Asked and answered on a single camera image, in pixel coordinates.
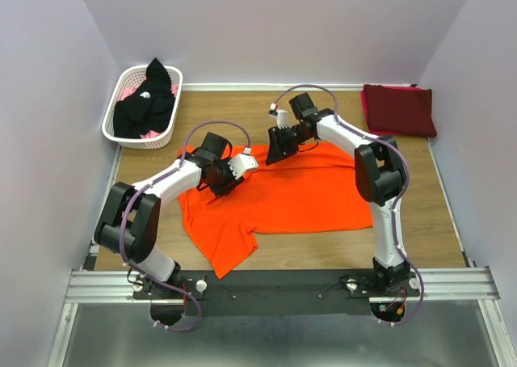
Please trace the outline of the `orange t shirt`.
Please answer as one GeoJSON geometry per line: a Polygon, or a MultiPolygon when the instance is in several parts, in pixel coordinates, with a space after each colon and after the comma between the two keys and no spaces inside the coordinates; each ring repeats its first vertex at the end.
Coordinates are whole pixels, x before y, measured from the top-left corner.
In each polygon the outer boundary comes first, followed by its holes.
{"type": "Polygon", "coordinates": [[[191,189],[178,198],[184,229],[218,278],[258,249],[256,234],[362,230],[373,224],[349,154],[321,143],[267,165],[267,152],[266,145],[254,146],[258,168],[228,196],[191,189]]]}

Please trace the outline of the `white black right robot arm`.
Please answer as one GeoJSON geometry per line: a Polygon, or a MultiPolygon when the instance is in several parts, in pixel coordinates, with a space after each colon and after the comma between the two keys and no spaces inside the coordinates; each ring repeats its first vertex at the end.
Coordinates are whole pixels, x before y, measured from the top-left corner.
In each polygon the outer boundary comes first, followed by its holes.
{"type": "Polygon", "coordinates": [[[379,137],[346,122],[335,110],[318,109],[308,93],[289,101],[298,124],[289,126],[287,113],[271,103],[269,115],[276,126],[268,129],[266,164],[283,161],[299,152],[310,138],[326,141],[349,154],[355,164],[355,186],[367,201],[376,234],[372,287],[388,296],[413,274],[401,232],[401,198],[407,191],[410,173],[407,161],[392,136],[379,137]]]}

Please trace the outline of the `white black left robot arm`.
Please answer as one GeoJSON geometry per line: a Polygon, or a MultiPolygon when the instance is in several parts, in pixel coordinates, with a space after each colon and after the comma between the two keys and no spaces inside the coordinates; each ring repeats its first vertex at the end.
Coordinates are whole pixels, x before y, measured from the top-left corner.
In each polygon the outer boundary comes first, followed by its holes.
{"type": "Polygon", "coordinates": [[[229,195],[259,166],[250,147],[225,156],[232,150],[230,141],[209,132],[201,146],[184,150],[171,166],[151,178],[134,184],[115,183],[104,203],[94,241],[149,279],[159,297],[173,297],[183,289],[181,267],[157,245],[161,209],[194,188],[208,188],[217,197],[229,195]]]}

